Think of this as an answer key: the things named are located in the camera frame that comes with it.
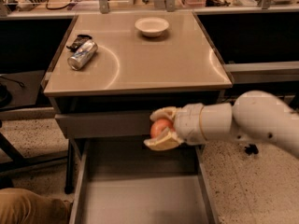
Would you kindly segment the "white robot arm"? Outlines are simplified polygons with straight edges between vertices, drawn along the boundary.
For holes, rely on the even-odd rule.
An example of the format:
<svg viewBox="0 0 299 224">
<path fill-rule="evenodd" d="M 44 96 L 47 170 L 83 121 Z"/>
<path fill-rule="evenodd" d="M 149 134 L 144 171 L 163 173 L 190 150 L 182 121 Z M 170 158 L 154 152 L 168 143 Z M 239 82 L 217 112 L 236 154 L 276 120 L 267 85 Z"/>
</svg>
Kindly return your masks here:
<svg viewBox="0 0 299 224">
<path fill-rule="evenodd" d="M 299 158 L 299 115 L 265 91 L 248 91 L 231 105 L 188 104 L 164 107 L 150 115 L 150 138 L 144 144 L 155 151 L 185 143 L 208 141 L 265 142 Z"/>
</svg>

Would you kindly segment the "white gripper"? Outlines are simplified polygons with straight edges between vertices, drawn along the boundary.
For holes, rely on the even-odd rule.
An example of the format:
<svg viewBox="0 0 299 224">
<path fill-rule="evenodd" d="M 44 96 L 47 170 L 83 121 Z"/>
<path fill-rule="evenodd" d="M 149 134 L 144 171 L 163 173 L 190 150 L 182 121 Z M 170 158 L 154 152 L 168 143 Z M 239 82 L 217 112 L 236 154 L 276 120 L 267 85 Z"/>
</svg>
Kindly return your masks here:
<svg viewBox="0 0 299 224">
<path fill-rule="evenodd" d="M 179 147 L 183 142 L 191 146 L 203 143 L 205 137 L 200 125 L 203 108 L 202 104 L 190 104 L 179 109 L 168 106 L 153 111 L 149 116 L 151 121 L 174 121 L 175 131 L 165 128 L 157 137 L 146 139 L 145 146 L 154 151 L 165 151 Z"/>
</svg>

